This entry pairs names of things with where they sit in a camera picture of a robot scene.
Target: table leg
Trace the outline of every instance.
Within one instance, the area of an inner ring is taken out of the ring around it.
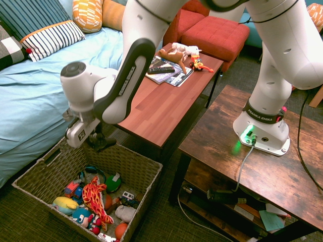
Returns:
[[[271,236],[262,238],[259,242],[288,242],[317,231],[315,228],[298,220],[280,230]]]
[[[185,174],[186,174],[186,171],[188,169],[190,162],[191,162],[191,158],[182,153],[180,161],[179,161],[177,169],[176,169],[176,172],[175,172],[175,177],[173,180],[171,192],[168,197],[168,201],[171,204],[175,204],[177,202],[177,195],[181,189],[181,186],[184,181],[184,177],[185,177]]]
[[[210,93],[210,96],[208,97],[208,100],[207,100],[207,104],[206,104],[206,108],[208,108],[210,102],[211,102],[211,98],[212,98],[212,95],[213,95],[213,92],[214,92],[214,88],[216,87],[216,84],[217,84],[217,81],[219,79],[219,75],[221,73],[221,68],[218,69],[217,73],[216,73],[216,78],[214,80],[214,83],[213,83],[213,86],[212,86],[212,90],[211,90],[211,93]]]

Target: green led light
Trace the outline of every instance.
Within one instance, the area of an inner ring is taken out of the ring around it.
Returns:
[[[244,130],[244,132],[241,134],[241,138],[244,138],[247,136],[247,134],[252,131],[253,129],[253,125],[248,125],[248,127]]]

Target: toy car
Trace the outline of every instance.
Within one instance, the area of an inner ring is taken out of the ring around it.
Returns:
[[[129,192],[123,192],[121,197],[121,203],[126,206],[131,206],[135,209],[138,208],[139,202],[134,199],[134,195]]]
[[[191,56],[192,62],[190,63],[190,68],[193,70],[201,71],[202,69],[207,69],[209,72],[214,72],[213,69],[206,67],[202,61],[199,55],[192,55]]]

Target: stuffed animal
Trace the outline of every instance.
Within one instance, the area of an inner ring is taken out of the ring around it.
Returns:
[[[102,224],[104,231],[107,231],[107,223],[112,224],[113,218],[106,214],[102,199],[102,191],[106,189],[106,184],[99,184],[98,177],[95,176],[91,183],[83,188],[83,201],[94,213],[96,213]]]
[[[56,208],[57,210],[59,210],[60,212],[66,215],[72,215],[72,213],[79,208],[79,205],[77,202],[67,197],[55,198],[52,205],[54,206],[54,208]]]
[[[130,223],[135,212],[136,209],[134,209],[133,207],[126,207],[124,205],[121,205],[116,209],[116,216],[126,223]]]
[[[167,59],[171,62],[179,64],[179,66],[182,68],[184,74],[186,74],[186,68],[183,63],[183,53],[181,53],[181,52],[170,53],[172,50],[173,50],[172,48],[170,48],[168,51],[166,51],[164,49],[160,49],[157,52],[157,55],[160,56],[161,58],[164,58],[164,59]]]
[[[96,235],[100,233],[101,220],[98,215],[91,214],[88,208],[77,209],[73,213],[73,220]]]
[[[201,50],[197,46],[186,46],[180,43],[173,43],[170,53],[180,52],[183,53],[183,61],[186,60],[189,55],[198,55]]]

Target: orange ball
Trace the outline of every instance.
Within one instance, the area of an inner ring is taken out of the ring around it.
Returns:
[[[121,237],[125,233],[127,227],[128,227],[127,223],[121,223],[116,227],[116,230],[115,230],[116,239],[121,240]]]

